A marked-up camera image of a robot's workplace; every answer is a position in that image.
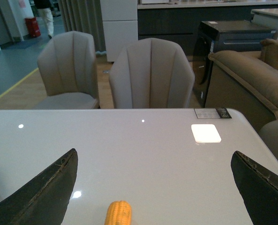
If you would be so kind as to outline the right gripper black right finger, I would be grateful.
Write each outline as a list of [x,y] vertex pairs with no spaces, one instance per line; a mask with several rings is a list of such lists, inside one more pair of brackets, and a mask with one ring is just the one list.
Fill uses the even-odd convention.
[[278,175],[239,151],[231,170],[252,223],[278,225]]

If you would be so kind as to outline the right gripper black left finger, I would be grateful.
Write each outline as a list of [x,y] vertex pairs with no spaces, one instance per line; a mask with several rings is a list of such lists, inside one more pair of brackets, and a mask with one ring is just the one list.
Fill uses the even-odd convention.
[[75,149],[0,202],[0,225],[60,225],[72,195],[78,168]]

